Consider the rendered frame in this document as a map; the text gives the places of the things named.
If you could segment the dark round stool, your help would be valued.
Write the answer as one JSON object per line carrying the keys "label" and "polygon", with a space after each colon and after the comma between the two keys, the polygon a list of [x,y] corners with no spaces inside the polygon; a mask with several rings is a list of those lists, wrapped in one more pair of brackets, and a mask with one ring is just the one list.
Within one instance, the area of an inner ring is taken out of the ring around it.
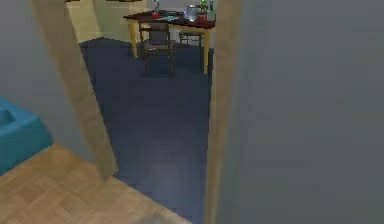
{"label": "dark round stool", "polygon": [[196,37],[196,41],[198,42],[198,46],[202,46],[204,33],[198,31],[190,31],[190,30],[181,30],[179,32],[179,41],[181,43],[186,42],[189,43],[190,40],[193,40]]}

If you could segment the dark wooden chair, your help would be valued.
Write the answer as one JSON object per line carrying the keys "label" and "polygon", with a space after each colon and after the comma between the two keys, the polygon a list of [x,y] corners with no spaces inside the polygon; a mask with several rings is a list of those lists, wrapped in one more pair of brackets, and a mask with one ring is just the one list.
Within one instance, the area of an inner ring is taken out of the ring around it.
{"label": "dark wooden chair", "polygon": [[161,54],[168,57],[169,72],[173,74],[176,42],[171,39],[169,23],[163,20],[139,20],[138,28],[142,42],[145,73],[149,73],[150,59]]}

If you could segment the dark red dining table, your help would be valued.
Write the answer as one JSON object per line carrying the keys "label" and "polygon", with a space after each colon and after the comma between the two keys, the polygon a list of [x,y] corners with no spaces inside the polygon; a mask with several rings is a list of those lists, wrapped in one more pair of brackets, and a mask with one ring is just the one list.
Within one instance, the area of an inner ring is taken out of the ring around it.
{"label": "dark red dining table", "polygon": [[215,29],[216,23],[214,21],[209,21],[207,19],[197,19],[195,21],[190,21],[186,19],[181,12],[176,12],[174,14],[174,19],[167,20],[166,14],[170,14],[169,10],[161,10],[158,13],[158,16],[154,18],[152,16],[152,11],[146,11],[141,13],[136,13],[132,15],[124,16],[124,19],[128,24],[128,33],[130,42],[132,45],[133,55],[138,57],[137,51],[137,35],[139,34],[139,29],[135,25],[139,24],[140,20],[149,20],[153,21],[165,21],[169,24],[170,28],[188,30],[192,32],[201,32],[203,35],[203,69],[204,73],[208,73],[209,65],[209,51],[210,51],[210,38],[211,32]]}

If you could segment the teal blue sofa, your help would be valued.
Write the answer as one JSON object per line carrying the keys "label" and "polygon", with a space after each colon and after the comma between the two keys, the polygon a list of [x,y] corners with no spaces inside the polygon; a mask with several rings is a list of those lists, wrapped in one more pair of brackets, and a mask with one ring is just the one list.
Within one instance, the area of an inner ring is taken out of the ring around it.
{"label": "teal blue sofa", "polygon": [[37,115],[0,97],[0,175],[52,144],[49,129]]}

